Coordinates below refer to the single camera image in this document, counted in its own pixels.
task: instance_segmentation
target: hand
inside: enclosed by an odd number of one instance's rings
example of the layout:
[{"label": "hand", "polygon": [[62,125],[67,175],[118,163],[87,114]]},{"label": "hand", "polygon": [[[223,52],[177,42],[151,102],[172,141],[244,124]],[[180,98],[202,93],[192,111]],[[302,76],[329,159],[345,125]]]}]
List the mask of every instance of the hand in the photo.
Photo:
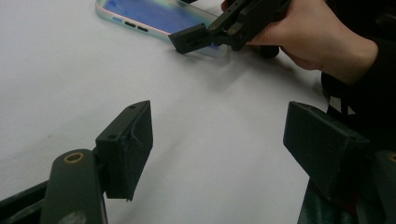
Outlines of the hand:
[{"label": "hand", "polygon": [[249,45],[280,46],[300,67],[349,85],[367,72],[378,51],[375,42],[341,23],[323,0],[291,0],[285,19],[270,23]]}]

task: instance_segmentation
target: black device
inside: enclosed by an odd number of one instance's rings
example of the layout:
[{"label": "black device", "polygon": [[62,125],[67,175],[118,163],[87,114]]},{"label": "black device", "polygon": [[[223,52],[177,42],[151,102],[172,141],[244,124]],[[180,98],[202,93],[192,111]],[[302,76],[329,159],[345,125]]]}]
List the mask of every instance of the black device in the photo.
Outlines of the black device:
[{"label": "black device", "polygon": [[0,202],[0,223],[106,224],[109,199],[132,200],[152,148],[150,102],[126,107],[96,138],[94,150],[64,153],[50,177]]},{"label": "black device", "polygon": [[[269,23],[283,18],[290,0],[229,0],[228,3],[228,8],[208,27],[202,23],[170,34],[177,52],[185,54],[212,43],[240,50]],[[264,57],[273,58],[279,47],[261,46],[261,51]]]},{"label": "black device", "polygon": [[[396,223],[396,130],[373,133],[379,139],[311,105],[290,102],[284,145],[318,194],[317,204],[309,207],[307,189],[303,208],[308,214],[300,216],[300,224],[344,224],[323,210],[321,204],[328,202],[338,210],[349,203],[361,224]],[[64,153],[53,162],[49,181],[0,202],[0,223],[106,224],[103,193],[132,200],[151,148],[149,101],[130,105],[96,138],[94,150]]]},{"label": "black device", "polygon": [[337,220],[340,211],[361,224],[396,223],[395,134],[394,127],[357,132],[312,105],[290,102],[284,145],[310,177],[299,224],[357,223]]}]

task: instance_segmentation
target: black sleeve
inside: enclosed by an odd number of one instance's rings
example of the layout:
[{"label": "black sleeve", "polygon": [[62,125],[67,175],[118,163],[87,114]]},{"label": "black sleeve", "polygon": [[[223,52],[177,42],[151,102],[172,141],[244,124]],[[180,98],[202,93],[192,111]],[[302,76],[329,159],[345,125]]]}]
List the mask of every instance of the black sleeve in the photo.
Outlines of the black sleeve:
[{"label": "black sleeve", "polygon": [[378,45],[373,66],[355,85],[348,87],[329,75],[322,85],[342,98],[356,114],[367,119],[394,120],[396,115],[396,42],[371,38]]}]

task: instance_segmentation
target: phone screen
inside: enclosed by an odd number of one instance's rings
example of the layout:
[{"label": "phone screen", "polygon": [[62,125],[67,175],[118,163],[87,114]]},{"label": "phone screen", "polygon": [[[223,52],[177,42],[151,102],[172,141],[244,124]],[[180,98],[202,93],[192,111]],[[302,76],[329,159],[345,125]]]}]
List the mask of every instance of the phone screen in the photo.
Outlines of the phone screen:
[{"label": "phone screen", "polygon": [[168,34],[202,22],[209,25],[215,19],[175,0],[108,0],[104,9]]}]

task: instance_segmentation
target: phone case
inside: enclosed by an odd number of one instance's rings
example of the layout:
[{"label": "phone case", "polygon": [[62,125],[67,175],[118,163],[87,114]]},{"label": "phone case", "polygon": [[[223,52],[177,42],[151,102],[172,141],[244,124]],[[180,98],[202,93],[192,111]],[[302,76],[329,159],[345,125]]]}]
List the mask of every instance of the phone case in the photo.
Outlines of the phone case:
[{"label": "phone case", "polygon": [[[142,4],[142,1],[144,2],[144,4],[149,4],[147,7],[153,7],[152,10],[161,9],[162,7],[167,7],[167,9],[169,7],[174,8],[177,11],[176,17],[178,17],[178,20],[163,23],[163,25],[175,25],[176,27],[172,28],[173,32],[178,32],[185,28],[189,28],[188,24],[181,24],[183,22],[186,22],[187,20],[193,20],[188,21],[192,23],[196,22],[196,24],[194,25],[197,25],[199,23],[205,23],[205,25],[208,26],[212,21],[217,18],[210,13],[207,13],[197,7],[191,6],[178,0],[96,0],[95,9],[99,17],[107,21],[112,21],[117,25],[121,25],[128,29],[135,30],[139,33],[150,35],[168,43],[171,43],[168,37],[171,33],[164,31],[164,29],[161,29],[159,25],[158,27],[154,27],[153,25],[148,24],[148,22],[144,23],[142,21],[147,18],[157,18],[157,21],[161,21],[162,19],[166,21],[166,19],[169,19],[169,17],[172,17],[174,15],[161,14],[161,11],[157,10],[159,11],[158,15],[152,15],[150,14],[150,12],[148,12],[147,14],[145,14],[145,12],[138,12],[140,19],[131,19],[135,17],[135,15],[131,15],[131,12],[128,11],[128,8],[125,5],[123,6],[122,4],[118,3],[123,2],[124,4],[127,4],[128,7],[130,7],[134,4]],[[210,46],[207,48],[196,50],[196,52],[218,58],[223,56],[227,52],[227,50],[228,47],[222,45]]]}]

